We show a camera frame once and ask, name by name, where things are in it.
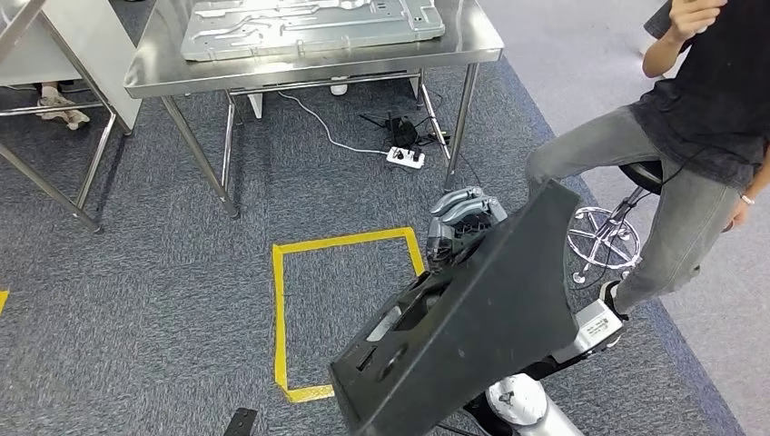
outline yellow tape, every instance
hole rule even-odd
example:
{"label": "yellow tape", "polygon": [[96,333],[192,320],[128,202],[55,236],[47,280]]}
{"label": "yellow tape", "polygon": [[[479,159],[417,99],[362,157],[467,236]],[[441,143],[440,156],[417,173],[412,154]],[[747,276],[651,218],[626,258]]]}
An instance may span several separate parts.
{"label": "yellow tape", "polygon": [[283,253],[279,245],[272,246],[272,273],[275,277],[275,382],[289,390],[286,375],[286,320],[283,316]]}
{"label": "yellow tape", "polygon": [[286,254],[309,252],[311,250],[339,247],[342,245],[353,245],[355,243],[373,243],[383,239],[401,238],[406,236],[405,231],[410,231],[412,235],[414,235],[414,231],[409,227],[403,227],[400,229],[382,230],[379,232],[359,233],[351,234],[348,236],[338,236],[336,238],[306,241],[304,243],[289,243],[286,245],[280,245],[280,248],[281,252]]}
{"label": "yellow tape", "polygon": [[396,238],[406,239],[414,272],[417,275],[422,274],[422,272],[425,271],[425,266],[422,263],[422,254],[420,253],[420,245],[417,243],[417,236],[414,234],[414,230],[411,227],[401,227],[399,229],[382,230],[379,232],[351,234],[336,238],[272,246],[272,270],[275,278],[274,375],[275,382],[281,386],[281,389],[283,389],[283,392],[290,402],[300,403],[330,398],[334,396],[334,390],[331,385],[289,389],[289,375],[286,369],[286,317],[283,300],[283,255],[339,247],[342,245],[353,245],[355,243],[373,243],[385,239]]}
{"label": "yellow tape", "polygon": [[3,313],[3,306],[5,306],[5,300],[8,299],[8,291],[0,291],[0,314]]}

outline stainless steel table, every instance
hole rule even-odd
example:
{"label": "stainless steel table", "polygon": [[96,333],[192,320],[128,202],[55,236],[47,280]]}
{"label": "stainless steel table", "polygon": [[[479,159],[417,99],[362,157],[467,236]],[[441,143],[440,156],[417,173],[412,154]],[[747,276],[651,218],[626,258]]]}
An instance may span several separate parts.
{"label": "stainless steel table", "polygon": [[[231,217],[238,216],[238,209],[227,193],[232,124],[235,116],[233,95],[417,77],[418,99],[425,104],[432,128],[440,132],[423,81],[424,69],[466,65],[468,71],[451,145],[445,144],[442,136],[437,135],[449,167],[444,190],[452,188],[479,63],[498,61],[503,50],[502,40],[476,0],[437,0],[437,8],[447,31],[435,40],[189,63],[183,59],[180,47],[195,3],[195,0],[157,0],[137,47],[136,56],[126,74],[124,85],[128,94],[134,98],[161,97],[195,160]],[[334,82],[330,80],[331,77],[343,76],[348,76],[349,79]],[[218,178],[174,102],[173,95],[221,90],[227,93],[230,108],[224,141],[222,177]]]}
{"label": "stainless steel table", "polygon": [[73,217],[80,220],[85,226],[94,233],[100,233],[102,226],[94,221],[88,213],[84,210],[86,198],[91,190],[91,185],[94,182],[96,171],[98,170],[99,163],[102,161],[104,149],[107,145],[110,132],[113,130],[113,126],[118,126],[123,131],[123,134],[130,134],[131,129],[125,123],[123,118],[113,109],[110,103],[107,101],[107,97],[102,90],[96,84],[94,79],[88,74],[83,64],[78,60],[77,55],[73,52],[72,48],[67,42],[59,35],[54,25],[48,20],[43,10],[45,0],[11,0],[4,2],[0,5],[0,60],[2,60],[11,50],[14,48],[19,38],[22,37],[24,32],[30,26],[30,24],[39,20],[41,25],[48,31],[48,34],[54,39],[56,44],[62,50],[67,59],[73,64],[73,67],[84,82],[91,88],[91,91],[97,97],[97,102],[85,103],[85,104],[71,104],[67,106],[56,107],[19,107],[14,109],[0,110],[0,118],[7,116],[18,116],[28,114],[42,114],[46,112],[58,112],[63,109],[87,109],[93,107],[103,107],[110,113],[109,121],[102,131],[102,135],[99,139],[99,144],[96,147],[94,156],[88,165],[85,177],[81,183],[80,190],[74,200],[64,195],[58,188],[49,183],[40,173],[38,173],[33,167],[26,163],[22,158],[11,151],[5,144],[0,144],[0,156],[4,157],[11,165],[13,165],[21,173],[29,177],[40,189],[45,191],[51,198],[60,203]]}

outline gray floor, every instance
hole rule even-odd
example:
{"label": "gray floor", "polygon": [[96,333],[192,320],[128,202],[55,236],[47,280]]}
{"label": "gray floor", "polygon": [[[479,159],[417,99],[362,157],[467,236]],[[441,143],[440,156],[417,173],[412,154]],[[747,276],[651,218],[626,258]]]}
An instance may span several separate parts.
{"label": "gray floor", "polygon": [[[141,28],[147,5],[115,6],[133,32]],[[444,96],[445,125],[461,79],[461,69],[429,74],[429,87]],[[406,83],[353,86],[337,99],[325,89],[295,94],[337,138],[363,147],[380,147],[384,134],[357,114],[420,117]],[[1,95],[4,104],[34,100]],[[209,155],[219,156],[224,119],[212,115],[222,113],[223,95],[179,103]],[[0,434],[217,435],[237,407],[259,412],[254,434],[343,434],[333,400],[289,404],[273,381],[271,244],[404,225],[424,240],[426,210],[440,195],[439,154],[428,150],[420,173],[394,171],[377,157],[332,148],[293,102],[269,95],[266,105],[265,119],[236,135],[238,221],[226,218],[154,100],[144,102],[134,136],[111,143],[99,173],[89,210],[104,222],[102,236],[0,165],[0,288],[11,291],[0,316]],[[71,178],[105,121],[93,116],[77,133],[33,117],[3,123],[0,141],[72,193]],[[521,162],[549,130],[505,63],[482,68],[468,135],[466,157],[484,186],[510,210],[520,207]],[[473,181],[464,164],[461,173]],[[593,201],[581,180],[568,186]],[[324,382],[323,365],[355,332],[363,308],[409,276],[398,241],[292,255],[290,386]],[[594,294],[570,297],[577,308]],[[698,387],[672,360],[676,336],[659,330],[661,313],[654,303],[643,307],[622,347],[549,379],[549,392],[586,434],[741,434],[704,411]]]}
{"label": "gray floor", "polygon": [[[556,134],[636,100],[650,89],[640,68],[647,36],[642,24],[663,3],[481,0],[503,36],[507,57]],[[633,190],[617,169],[583,177],[598,202],[616,204]],[[765,318],[770,294],[766,241],[768,196],[762,195],[749,224],[723,238],[704,263],[704,273],[663,299],[746,434],[764,435],[770,368]],[[633,212],[646,234],[656,202]]]}

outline stool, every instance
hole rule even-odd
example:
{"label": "stool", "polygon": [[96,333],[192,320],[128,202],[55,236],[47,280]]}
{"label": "stool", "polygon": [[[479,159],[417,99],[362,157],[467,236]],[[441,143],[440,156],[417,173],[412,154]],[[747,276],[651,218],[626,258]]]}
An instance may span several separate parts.
{"label": "stool", "polygon": [[[637,184],[636,190],[610,211],[600,207],[583,207],[575,212],[568,231],[569,247],[586,266],[572,274],[572,280],[581,284],[591,265],[609,270],[624,270],[625,278],[641,260],[642,243],[639,234],[625,217],[646,192],[660,195],[663,187],[663,165],[660,161],[630,163],[620,170]],[[579,240],[588,240],[590,251],[584,252]]]}

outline person's arm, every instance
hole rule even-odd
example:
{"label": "person's arm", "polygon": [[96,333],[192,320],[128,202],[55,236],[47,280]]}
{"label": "person's arm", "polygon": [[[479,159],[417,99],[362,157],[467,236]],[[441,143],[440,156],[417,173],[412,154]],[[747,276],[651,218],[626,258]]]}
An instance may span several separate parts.
{"label": "person's arm", "polygon": [[745,196],[754,200],[767,185],[770,184],[770,153],[765,153],[765,162],[762,164],[762,168],[759,169],[759,173],[754,176],[754,181],[746,189]]}
{"label": "person's arm", "polygon": [[662,38],[658,39],[647,49],[642,71],[649,78],[658,77],[670,70],[676,63],[685,41],[675,38],[674,31],[669,29]]}
{"label": "person's arm", "polygon": [[642,70],[647,77],[658,77],[670,70],[685,44],[701,29],[716,22],[726,0],[672,0],[671,26],[645,53]]}

